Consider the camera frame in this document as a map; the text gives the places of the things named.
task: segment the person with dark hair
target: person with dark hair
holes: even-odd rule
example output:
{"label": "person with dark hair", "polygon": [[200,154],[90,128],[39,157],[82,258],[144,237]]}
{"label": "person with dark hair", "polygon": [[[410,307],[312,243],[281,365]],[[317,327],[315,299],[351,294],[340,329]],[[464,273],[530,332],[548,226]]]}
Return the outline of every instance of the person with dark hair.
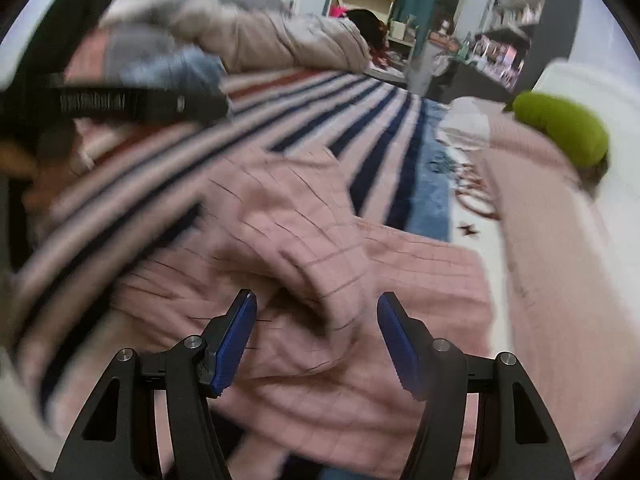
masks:
{"label": "person with dark hair", "polygon": [[368,9],[347,10],[343,15],[355,24],[360,35],[369,45],[373,64],[379,68],[386,68],[388,66],[386,50],[389,45],[386,39],[385,23]]}
{"label": "person with dark hair", "polygon": [[368,9],[353,9],[347,10],[345,15],[358,27],[360,35],[372,49],[385,48],[386,25],[373,12]]}

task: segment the dark hair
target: dark hair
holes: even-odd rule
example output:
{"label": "dark hair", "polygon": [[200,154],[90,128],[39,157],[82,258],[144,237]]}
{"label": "dark hair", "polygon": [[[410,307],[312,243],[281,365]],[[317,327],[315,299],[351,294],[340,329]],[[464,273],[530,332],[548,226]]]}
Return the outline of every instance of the dark hair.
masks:
{"label": "dark hair", "polygon": [[345,12],[365,39],[370,47],[375,50],[383,50],[385,47],[385,24],[367,9],[353,9]]}

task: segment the blue gripper pad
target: blue gripper pad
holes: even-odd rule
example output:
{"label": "blue gripper pad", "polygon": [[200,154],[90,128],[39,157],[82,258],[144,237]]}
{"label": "blue gripper pad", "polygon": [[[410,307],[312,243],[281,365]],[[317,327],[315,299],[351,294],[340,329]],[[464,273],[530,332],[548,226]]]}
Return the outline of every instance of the blue gripper pad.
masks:
{"label": "blue gripper pad", "polygon": [[[396,368],[402,387],[416,399],[423,397],[425,381],[420,371],[420,358],[411,343],[407,328],[413,320],[400,305],[396,295],[386,292],[378,300],[378,325],[386,343],[386,349]],[[426,336],[430,334],[424,328]]]}
{"label": "blue gripper pad", "polygon": [[231,386],[251,330],[254,328],[258,306],[255,294],[250,292],[236,311],[216,353],[216,371],[211,388],[217,395]]}

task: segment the metal screw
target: metal screw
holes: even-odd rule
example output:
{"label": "metal screw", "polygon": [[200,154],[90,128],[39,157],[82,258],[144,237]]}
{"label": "metal screw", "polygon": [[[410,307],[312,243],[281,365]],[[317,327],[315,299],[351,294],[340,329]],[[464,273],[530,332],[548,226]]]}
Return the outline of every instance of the metal screw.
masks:
{"label": "metal screw", "polygon": [[500,354],[500,361],[502,361],[507,366],[513,366],[518,362],[518,360],[516,359],[516,356],[513,354],[510,354],[509,352],[502,352]]}
{"label": "metal screw", "polygon": [[433,341],[433,347],[438,352],[446,352],[447,350],[449,350],[449,348],[451,348],[451,343],[446,339],[436,339]]}
{"label": "metal screw", "polygon": [[133,350],[131,348],[123,348],[117,354],[118,361],[128,361],[133,357]]}
{"label": "metal screw", "polygon": [[202,339],[199,335],[190,335],[187,339],[184,340],[184,345],[187,348],[197,348],[202,344]]}

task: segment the pink object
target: pink object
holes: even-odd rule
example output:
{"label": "pink object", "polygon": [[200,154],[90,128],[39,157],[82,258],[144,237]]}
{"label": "pink object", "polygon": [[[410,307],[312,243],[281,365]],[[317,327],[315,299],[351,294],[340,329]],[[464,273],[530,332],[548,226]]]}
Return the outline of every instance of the pink object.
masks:
{"label": "pink object", "polygon": [[347,7],[333,6],[329,9],[330,18],[343,18],[344,13],[347,12]]}
{"label": "pink object", "polygon": [[[478,256],[356,218],[341,168],[324,148],[289,157],[246,149],[145,211],[122,235],[122,245],[112,242],[99,262],[79,269],[74,298],[89,293],[139,238],[194,198],[203,210],[197,224],[121,280],[112,310],[50,402],[53,428],[68,433],[118,349],[169,348],[200,333],[239,288],[249,287],[258,297],[259,321],[234,386],[213,405],[276,448],[398,478],[422,404],[398,381],[377,326],[377,298],[394,291],[434,336],[487,355],[492,313]],[[31,388],[86,307],[67,300],[50,305],[22,340],[18,369]],[[462,467],[473,449],[474,404],[470,397]],[[158,435],[167,463],[166,426]]]}
{"label": "pink object", "polygon": [[505,66],[511,66],[516,59],[518,51],[514,49],[511,45],[507,47],[507,52],[504,54],[503,64]]}
{"label": "pink object", "polygon": [[594,478],[638,414],[640,342],[580,227],[575,170],[535,130],[490,124],[491,147],[468,156],[501,218],[516,355],[578,476]]}

